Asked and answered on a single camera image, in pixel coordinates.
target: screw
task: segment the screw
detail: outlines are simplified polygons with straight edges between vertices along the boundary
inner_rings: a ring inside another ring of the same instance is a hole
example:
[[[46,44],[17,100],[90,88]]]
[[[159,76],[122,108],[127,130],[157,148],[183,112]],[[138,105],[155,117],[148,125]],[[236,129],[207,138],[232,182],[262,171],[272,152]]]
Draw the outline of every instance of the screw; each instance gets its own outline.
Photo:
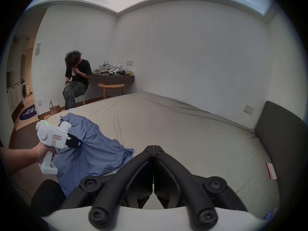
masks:
[[[87,181],[85,182],[85,185],[86,185],[87,187],[94,187],[94,186],[96,186],[96,181],[95,181],[95,180],[87,180]]]
[[[95,225],[103,225],[109,220],[108,213],[105,210],[95,207],[89,213],[89,220]]]
[[[220,181],[218,181],[218,180],[213,180],[213,181],[211,181],[211,187],[213,187],[213,188],[219,188],[219,187],[221,187]]]
[[[98,211],[95,211],[95,212],[93,213],[93,217],[95,217],[95,218],[100,218],[100,213],[99,213]]]
[[[199,221],[202,224],[209,224],[217,219],[217,215],[214,210],[205,210],[200,214]]]

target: person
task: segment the person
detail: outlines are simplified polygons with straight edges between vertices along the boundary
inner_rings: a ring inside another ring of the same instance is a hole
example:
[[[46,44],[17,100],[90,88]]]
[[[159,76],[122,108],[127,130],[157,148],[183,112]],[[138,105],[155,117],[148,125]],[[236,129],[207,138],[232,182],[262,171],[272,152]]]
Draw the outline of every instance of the person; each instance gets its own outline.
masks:
[[[0,157],[8,176],[34,163],[41,163],[47,151],[57,154],[55,148],[39,142],[31,149],[7,149],[0,147]],[[53,180],[45,180],[33,195],[31,210],[40,217],[59,210],[66,199],[60,185]]]
[[[2,163],[9,176],[13,175],[22,168],[34,163],[41,163],[47,151],[57,154],[55,148],[39,142],[31,149],[7,149],[0,147]]]
[[[75,98],[83,95],[89,85],[92,71],[90,63],[81,59],[79,51],[71,51],[65,56],[66,65],[66,81],[63,90],[63,97],[65,99],[65,110],[75,108]]]

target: beige bed sheet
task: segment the beige bed sheet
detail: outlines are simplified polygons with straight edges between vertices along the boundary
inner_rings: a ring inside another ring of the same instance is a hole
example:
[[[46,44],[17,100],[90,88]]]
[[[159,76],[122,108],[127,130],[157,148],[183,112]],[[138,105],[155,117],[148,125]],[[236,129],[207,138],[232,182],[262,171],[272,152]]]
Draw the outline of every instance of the beige bed sheet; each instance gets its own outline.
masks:
[[[160,145],[192,174],[224,178],[258,218],[279,206],[277,182],[270,180],[265,164],[270,159],[244,126],[148,92],[87,104],[48,121],[58,125],[60,116],[69,112],[90,119],[105,136],[133,148],[133,156],[148,145]]]

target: curly hair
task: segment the curly hair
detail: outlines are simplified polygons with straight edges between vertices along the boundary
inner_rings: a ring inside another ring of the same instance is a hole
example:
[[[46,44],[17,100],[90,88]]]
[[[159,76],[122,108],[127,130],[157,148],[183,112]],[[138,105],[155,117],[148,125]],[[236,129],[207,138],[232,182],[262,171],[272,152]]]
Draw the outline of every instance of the curly hair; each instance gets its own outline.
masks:
[[[65,55],[65,65],[67,68],[71,69],[76,66],[81,58],[80,51],[71,51]]]

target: stool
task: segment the stool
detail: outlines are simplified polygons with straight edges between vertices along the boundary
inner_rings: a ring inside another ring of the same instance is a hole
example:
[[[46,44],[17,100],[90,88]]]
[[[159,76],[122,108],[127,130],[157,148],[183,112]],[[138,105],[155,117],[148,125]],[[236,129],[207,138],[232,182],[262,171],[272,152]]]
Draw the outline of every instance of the stool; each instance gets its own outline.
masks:
[[[102,83],[97,84],[100,88],[104,88],[104,99],[106,99],[106,89],[122,88],[122,95],[124,95],[125,84],[105,85]]]
[[[84,103],[84,97],[83,97],[83,95],[82,95],[82,102],[83,102],[83,105],[85,105],[85,103]]]

